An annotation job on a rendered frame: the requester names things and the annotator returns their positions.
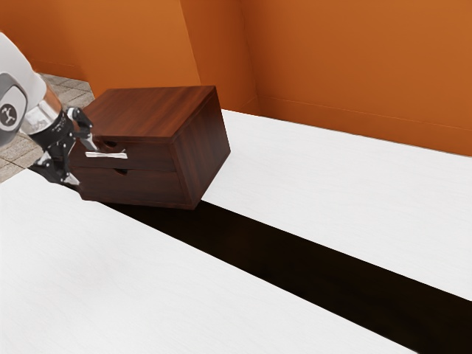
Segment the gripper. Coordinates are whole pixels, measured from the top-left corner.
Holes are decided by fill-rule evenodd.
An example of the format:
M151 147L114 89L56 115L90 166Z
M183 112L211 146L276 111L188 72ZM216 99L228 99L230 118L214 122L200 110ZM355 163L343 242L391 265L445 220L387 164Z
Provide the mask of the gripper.
M29 136L44 151L29 169L43 176L48 182L79 186L80 182L69 169L69 154L76 138L88 151L97 152L99 148L93 141L93 124L85 112L81 108L71 107L66 113L67 115L61 111L48 128ZM72 120L77 123L79 131L74 131Z

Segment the dark wooden two-drawer cabinet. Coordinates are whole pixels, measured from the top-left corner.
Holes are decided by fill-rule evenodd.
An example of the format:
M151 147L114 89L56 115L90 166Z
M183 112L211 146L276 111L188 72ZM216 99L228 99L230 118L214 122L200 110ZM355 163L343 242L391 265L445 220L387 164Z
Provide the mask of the dark wooden two-drawer cabinet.
M214 86L114 88L84 112L101 152L69 155L84 200L194 209L230 154Z

